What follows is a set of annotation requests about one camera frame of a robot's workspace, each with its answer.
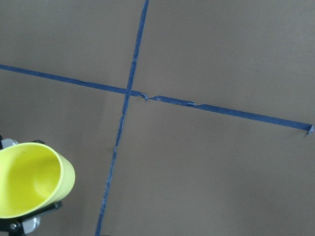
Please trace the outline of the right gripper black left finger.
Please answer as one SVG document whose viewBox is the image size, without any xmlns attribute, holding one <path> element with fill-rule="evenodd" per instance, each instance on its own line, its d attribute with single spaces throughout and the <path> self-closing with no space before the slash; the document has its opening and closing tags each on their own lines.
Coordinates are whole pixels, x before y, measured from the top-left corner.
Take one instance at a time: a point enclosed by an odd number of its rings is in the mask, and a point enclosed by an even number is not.
<svg viewBox="0 0 315 236">
<path fill-rule="evenodd" d="M 42 140 L 34 140 L 31 141 L 31 143 L 40 143 L 40 144 L 45 144 Z M 18 145 L 19 142 L 17 142 L 14 139 L 10 139 L 10 138 L 3 138 L 2 136 L 0 137 L 0 148 L 1 149 L 5 149 L 11 146 L 15 146 Z"/>
</svg>

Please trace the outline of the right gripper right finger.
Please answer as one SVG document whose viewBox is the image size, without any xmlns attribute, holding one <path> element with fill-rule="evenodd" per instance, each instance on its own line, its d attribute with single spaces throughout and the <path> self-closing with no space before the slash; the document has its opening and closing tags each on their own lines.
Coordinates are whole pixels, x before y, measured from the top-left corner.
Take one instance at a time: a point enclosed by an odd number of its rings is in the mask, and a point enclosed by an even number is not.
<svg viewBox="0 0 315 236">
<path fill-rule="evenodd" d="M 7 219 L 1 218 L 0 231 L 8 234 L 30 234 L 39 227 L 42 216 L 61 207 L 62 201 L 58 201 L 23 216 Z"/>
</svg>

